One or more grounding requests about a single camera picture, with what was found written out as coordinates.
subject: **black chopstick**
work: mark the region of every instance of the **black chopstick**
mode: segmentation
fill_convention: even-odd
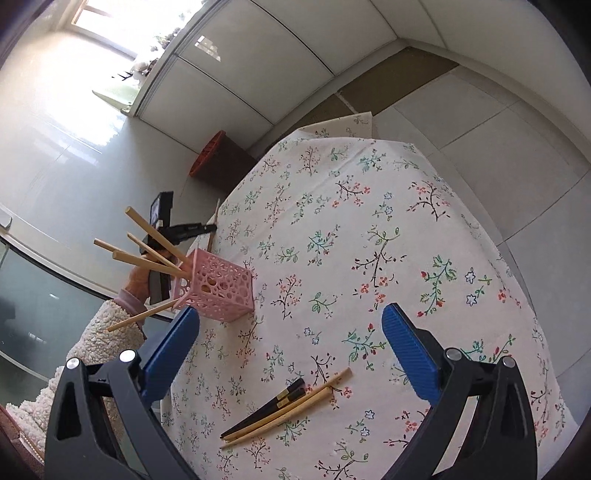
[[[287,387],[281,393],[279,393],[278,395],[273,397],[273,399],[271,399],[267,403],[265,403],[256,412],[250,414],[244,420],[236,423],[231,429],[226,430],[224,433],[222,433],[220,435],[220,438],[223,439],[224,437],[226,437],[234,432],[237,432],[238,430],[242,430],[243,428],[248,427],[249,425],[251,425],[257,421],[262,420],[265,417],[268,417],[272,413],[275,413],[277,410],[279,410],[280,408],[283,408],[285,405],[287,405],[290,401],[297,400],[298,398],[301,397],[301,394],[299,397],[294,395],[294,396],[296,396],[296,398],[293,398],[293,396],[292,396],[291,400],[289,400],[289,396],[290,396],[290,394],[295,393],[295,392],[299,393],[300,390],[302,390],[303,393],[305,394],[306,391],[303,388],[304,385],[305,385],[304,379],[298,378],[289,387]]]

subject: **floral tablecloth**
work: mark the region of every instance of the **floral tablecloth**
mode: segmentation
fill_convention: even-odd
[[[544,334],[494,244],[413,145],[370,136],[369,113],[295,131],[220,209],[214,253],[252,270],[255,313],[202,318],[162,404],[164,428],[204,480],[381,478],[429,408],[381,332],[393,301],[444,348],[517,360],[540,476],[577,430]],[[312,388],[347,366],[353,375],[330,402],[219,450],[221,432],[290,382]]]

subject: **person's hand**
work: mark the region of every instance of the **person's hand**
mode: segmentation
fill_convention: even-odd
[[[167,251],[158,252],[163,257],[170,258],[171,254]],[[142,255],[143,258],[157,262],[157,260],[150,254]],[[141,303],[145,303],[150,296],[150,284],[148,278],[150,276],[150,270],[142,267],[134,267],[129,273],[129,278],[125,287],[129,293],[137,298]]]

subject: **white floor tile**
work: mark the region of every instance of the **white floor tile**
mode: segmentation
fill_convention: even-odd
[[[453,164],[445,157],[443,153],[437,150],[428,157],[431,165],[437,170],[439,175],[445,180],[454,192],[458,195],[464,205],[474,215],[480,226],[491,237],[491,240],[498,245],[503,241],[501,233],[492,221],[491,216],[480,203],[480,200],[474,195],[469,185],[464,181]]]
[[[581,425],[591,408],[591,351],[558,376],[558,385],[574,420]]]
[[[395,105],[437,148],[505,107],[474,85],[450,74],[422,86]]]
[[[480,75],[480,73],[476,73],[473,70],[467,69],[462,65],[454,68],[450,72],[450,74],[458,77],[459,79],[465,80],[466,82],[470,83],[471,85],[474,85],[483,92],[488,93],[491,97],[498,100],[503,105],[513,105],[515,102],[519,100],[519,97],[517,95],[511,93],[509,90],[502,87],[497,82],[494,82],[493,80],[486,78],[484,75]]]
[[[591,173],[507,245],[561,374],[591,345]]]
[[[404,118],[394,105],[381,111],[372,121],[381,140],[394,140],[414,144],[423,155],[428,157],[437,150],[420,130]]]
[[[503,257],[503,260],[505,260],[505,263],[507,264],[507,267],[509,268],[507,275],[515,277],[515,279],[517,280],[517,283],[521,287],[521,290],[523,290],[523,293],[527,297],[527,301],[529,302],[530,307],[532,307],[532,309],[535,311],[534,305],[531,301],[530,292],[527,290],[527,286],[525,285],[525,280],[523,279],[523,275],[521,275],[521,271],[519,270],[519,267],[517,267],[517,264],[515,263],[515,259],[513,258],[513,254],[511,253],[511,250],[507,246],[507,243],[503,242],[501,244],[498,244],[496,247],[499,249],[499,253]]]
[[[442,152],[482,202],[503,239],[534,220],[580,178],[510,109]]]
[[[552,122],[550,122],[544,115],[539,113],[529,103],[520,100],[511,105],[517,115],[528,122],[544,139],[554,147],[554,149],[562,156],[573,171],[580,177],[585,175],[591,168],[591,164],[587,161],[580,150],[564,135]]]

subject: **white cabinet door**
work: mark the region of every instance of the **white cabinet door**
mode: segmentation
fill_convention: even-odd
[[[141,119],[195,152],[201,152],[219,130],[248,148],[271,127],[236,95],[182,59],[166,72]]]
[[[295,33],[335,73],[396,35],[369,0],[253,0]]]
[[[250,0],[232,0],[180,56],[276,123],[332,77],[289,30]]]

